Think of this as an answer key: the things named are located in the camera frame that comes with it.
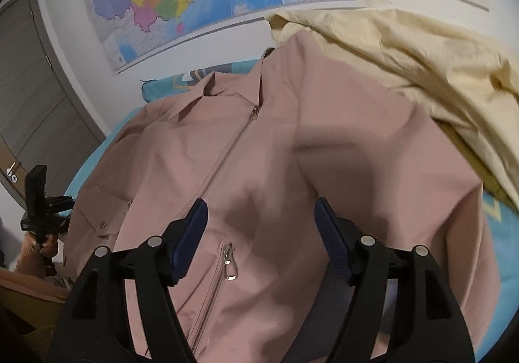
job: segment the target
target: pink jacket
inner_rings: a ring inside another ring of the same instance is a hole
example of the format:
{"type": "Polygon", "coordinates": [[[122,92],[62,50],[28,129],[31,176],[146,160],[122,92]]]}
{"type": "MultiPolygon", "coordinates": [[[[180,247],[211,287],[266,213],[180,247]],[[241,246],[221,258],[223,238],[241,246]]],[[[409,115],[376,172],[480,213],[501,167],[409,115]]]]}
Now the pink jacket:
{"type": "Polygon", "coordinates": [[[481,191],[421,109],[299,32],[250,74],[211,74],[125,125],[79,192],[66,268],[77,275],[99,245],[133,248],[161,234],[201,197],[207,229],[171,290],[188,342],[201,363],[278,363],[328,262],[313,222],[326,196],[387,246],[428,246],[478,344],[499,294],[481,191]]]}

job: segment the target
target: yellow blanket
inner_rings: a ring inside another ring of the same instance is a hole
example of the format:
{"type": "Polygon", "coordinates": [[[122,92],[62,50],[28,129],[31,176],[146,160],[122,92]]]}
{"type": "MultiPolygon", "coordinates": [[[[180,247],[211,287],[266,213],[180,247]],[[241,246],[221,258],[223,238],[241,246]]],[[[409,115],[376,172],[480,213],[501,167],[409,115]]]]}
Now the yellow blanket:
{"type": "Polygon", "coordinates": [[[491,38],[401,10],[282,10],[277,43],[309,31],[345,61],[450,123],[519,208],[519,60],[491,38]]]}

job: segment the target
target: zipper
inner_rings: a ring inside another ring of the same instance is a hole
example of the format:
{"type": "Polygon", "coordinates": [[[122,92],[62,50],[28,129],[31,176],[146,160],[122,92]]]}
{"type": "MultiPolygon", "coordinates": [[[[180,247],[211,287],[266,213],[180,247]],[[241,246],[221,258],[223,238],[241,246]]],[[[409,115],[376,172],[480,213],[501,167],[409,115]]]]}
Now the zipper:
{"type": "Polygon", "coordinates": [[[233,281],[238,278],[238,266],[236,265],[236,261],[234,259],[234,248],[232,243],[228,243],[225,247],[222,248],[222,253],[220,255],[220,262],[216,269],[217,281],[214,289],[209,297],[207,302],[207,306],[203,311],[201,316],[201,323],[197,329],[195,334],[193,345],[191,346],[191,351],[195,354],[198,346],[200,345],[200,341],[202,339],[202,335],[204,330],[206,329],[207,322],[209,321],[209,316],[211,315],[211,311],[214,308],[214,304],[216,301],[216,297],[220,292],[222,285],[225,281],[233,281]]]}
{"type": "MultiPolygon", "coordinates": [[[[258,114],[260,112],[260,106],[255,105],[250,114],[248,115],[247,119],[242,123],[240,128],[237,130],[237,132],[234,134],[233,138],[229,141],[229,146],[224,149],[224,151],[221,153],[218,162],[213,167],[213,170],[211,171],[211,174],[208,175],[206,180],[204,180],[204,183],[202,187],[196,192],[196,195],[194,198],[202,197],[203,194],[207,191],[209,188],[209,185],[213,181],[214,177],[216,176],[217,172],[221,168],[222,164],[224,163],[225,159],[229,156],[230,151],[233,149],[234,145],[236,145],[236,142],[240,139],[243,132],[245,132],[248,125],[258,119],[258,114]]],[[[191,345],[191,352],[193,355],[195,354],[198,346],[200,345],[202,335],[204,333],[204,330],[206,328],[206,325],[209,320],[209,316],[211,315],[211,311],[214,308],[214,303],[216,301],[216,297],[218,296],[218,293],[222,287],[222,284],[224,284],[225,280],[232,281],[235,280],[238,277],[238,266],[234,260],[234,248],[232,243],[227,243],[221,252],[221,259],[218,264],[218,267],[216,269],[215,276],[217,277],[216,284],[213,288],[213,291],[211,292],[211,295],[209,299],[205,302],[207,302],[207,306],[203,310],[203,313],[201,316],[199,316],[197,322],[200,320],[200,325],[196,329],[196,333],[194,333],[194,339],[193,343],[191,345]]]]}
{"type": "Polygon", "coordinates": [[[252,109],[252,111],[248,115],[247,120],[245,120],[245,122],[243,122],[241,124],[240,128],[238,129],[238,131],[233,135],[232,139],[229,141],[229,145],[230,146],[227,146],[224,149],[224,151],[220,154],[220,157],[219,157],[217,163],[212,168],[211,173],[204,180],[204,183],[202,184],[202,187],[196,192],[194,197],[191,199],[191,201],[188,202],[188,204],[185,206],[185,208],[182,209],[176,215],[177,219],[180,218],[180,215],[185,215],[187,213],[188,207],[190,207],[193,204],[195,199],[199,198],[199,197],[202,197],[202,195],[207,191],[207,189],[209,188],[209,185],[211,184],[211,182],[214,179],[214,176],[216,176],[218,170],[220,170],[220,168],[221,168],[222,164],[224,163],[225,159],[229,155],[230,151],[233,149],[234,145],[236,145],[236,142],[238,142],[238,139],[240,139],[240,137],[243,134],[243,132],[245,131],[245,129],[248,127],[248,125],[251,122],[253,122],[255,120],[258,120],[258,114],[260,112],[260,108],[261,108],[260,105],[255,105],[254,106],[254,108],[252,109]]]}

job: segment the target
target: door frame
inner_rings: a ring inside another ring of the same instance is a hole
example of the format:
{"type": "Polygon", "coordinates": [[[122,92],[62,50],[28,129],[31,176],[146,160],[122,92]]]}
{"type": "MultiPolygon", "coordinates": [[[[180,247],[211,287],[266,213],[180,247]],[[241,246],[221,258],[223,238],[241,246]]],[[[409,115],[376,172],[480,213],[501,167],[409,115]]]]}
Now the door frame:
{"type": "MultiPolygon", "coordinates": [[[[4,6],[0,8],[0,16],[9,6],[11,6],[16,1],[17,0],[9,0],[6,4],[4,4],[4,6]]],[[[99,143],[102,143],[105,140],[106,136],[104,135],[103,131],[99,128],[97,123],[94,121],[90,113],[87,111],[83,103],[81,102],[81,99],[77,95],[76,91],[74,90],[70,81],[68,80],[65,72],[63,71],[63,68],[61,67],[61,63],[54,51],[53,45],[49,39],[49,35],[45,28],[45,23],[43,22],[43,17],[40,12],[40,4],[38,0],[29,0],[29,6],[32,11],[33,22],[36,28],[38,38],[40,39],[40,44],[45,55],[48,58],[49,65],[56,79],[58,80],[58,83],[65,92],[66,97],[70,100],[72,107],[76,110],[76,112],[79,114],[79,116],[87,126],[88,130],[92,133],[94,138],[99,143]]],[[[7,180],[3,172],[0,172],[0,174],[0,183],[4,186],[4,188],[6,188],[7,192],[9,192],[11,197],[13,197],[16,200],[16,202],[19,203],[19,205],[25,209],[24,198],[7,180]]]]}

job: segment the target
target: blue gripper pad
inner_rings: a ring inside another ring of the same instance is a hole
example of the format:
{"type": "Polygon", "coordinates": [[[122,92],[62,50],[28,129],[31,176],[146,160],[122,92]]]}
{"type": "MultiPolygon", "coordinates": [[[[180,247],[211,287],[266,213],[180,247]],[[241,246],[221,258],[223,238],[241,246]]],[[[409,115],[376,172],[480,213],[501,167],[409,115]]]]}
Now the blue gripper pad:
{"type": "Polygon", "coordinates": [[[171,277],[175,283],[187,275],[206,229],[207,218],[207,204],[202,199],[197,199],[184,218],[186,228],[171,253],[171,277]]]}
{"type": "Polygon", "coordinates": [[[348,281],[352,275],[349,249],[336,226],[337,217],[325,198],[316,202],[313,216],[333,269],[339,277],[348,281]]]}

